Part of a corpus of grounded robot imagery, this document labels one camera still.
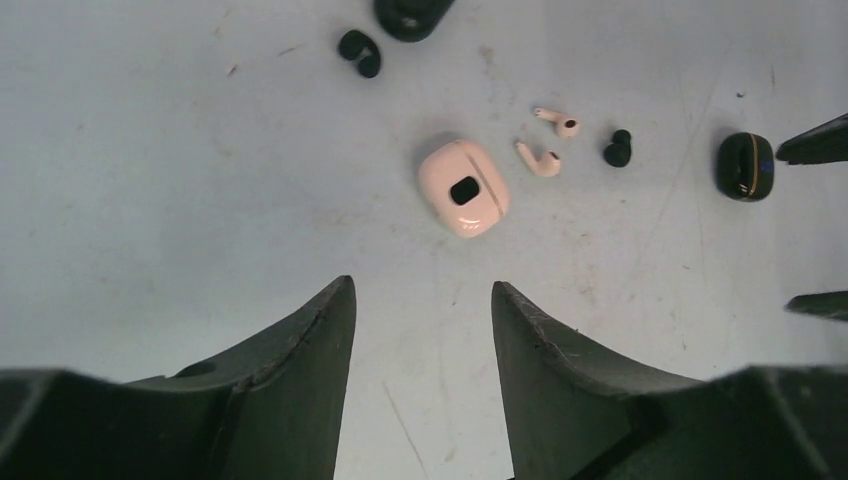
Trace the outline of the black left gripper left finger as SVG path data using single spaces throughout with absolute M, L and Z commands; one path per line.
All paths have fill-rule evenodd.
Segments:
M 341 276 L 173 376 L 1 373 L 5 479 L 330 479 L 356 324 Z

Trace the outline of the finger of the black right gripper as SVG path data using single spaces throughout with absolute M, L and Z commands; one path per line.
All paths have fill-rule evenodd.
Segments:
M 782 143 L 775 157 L 789 165 L 822 165 L 847 161 L 847 114 Z
M 785 308 L 793 313 L 846 322 L 848 292 L 833 291 L 793 297 Z

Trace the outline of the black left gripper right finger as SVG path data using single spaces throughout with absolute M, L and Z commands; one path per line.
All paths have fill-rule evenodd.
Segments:
M 518 479 L 843 479 L 844 366 L 708 381 L 619 354 L 496 282 L 493 335 Z

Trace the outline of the black charging case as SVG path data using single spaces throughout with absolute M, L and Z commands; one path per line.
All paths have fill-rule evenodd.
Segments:
M 757 202 L 772 191 L 775 178 L 773 148 L 764 137 L 737 132 L 726 137 L 718 149 L 716 183 L 728 198 Z

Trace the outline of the beige earbud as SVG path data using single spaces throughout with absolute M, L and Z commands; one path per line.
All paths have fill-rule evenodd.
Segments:
M 560 173 L 561 158 L 554 151 L 547 150 L 535 155 L 531 148 L 521 141 L 515 142 L 515 149 L 534 175 L 550 178 Z
M 561 138 L 572 138 L 579 133 L 581 128 L 581 124 L 576 118 L 559 111 L 536 107 L 533 114 L 536 118 L 550 122 L 556 134 Z

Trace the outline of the beige earbud charging case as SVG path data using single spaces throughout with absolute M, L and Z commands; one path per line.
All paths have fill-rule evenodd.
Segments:
M 467 139 L 453 140 L 425 158 L 418 182 L 438 218 L 461 238 L 487 232 L 509 211 L 503 176 L 487 151 Z

